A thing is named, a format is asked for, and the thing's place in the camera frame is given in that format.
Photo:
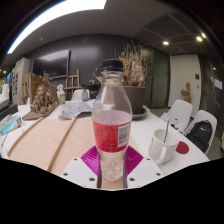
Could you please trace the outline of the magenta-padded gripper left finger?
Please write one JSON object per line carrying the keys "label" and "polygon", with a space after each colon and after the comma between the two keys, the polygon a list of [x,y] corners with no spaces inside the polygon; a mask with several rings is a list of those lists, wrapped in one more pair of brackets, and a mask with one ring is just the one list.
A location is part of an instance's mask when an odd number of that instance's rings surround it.
{"label": "magenta-padded gripper left finger", "polygon": [[60,176],[84,188],[100,188],[102,176],[97,148],[93,146],[81,157],[74,157]]}

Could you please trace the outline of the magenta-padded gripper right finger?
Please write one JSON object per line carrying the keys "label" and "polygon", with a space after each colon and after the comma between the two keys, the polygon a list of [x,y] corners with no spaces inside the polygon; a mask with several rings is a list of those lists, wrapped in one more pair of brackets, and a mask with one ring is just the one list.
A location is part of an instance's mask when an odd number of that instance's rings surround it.
{"label": "magenta-padded gripper right finger", "polygon": [[123,187],[140,188],[163,177],[161,169],[150,157],[143,157],[129,146],[124,156]]}

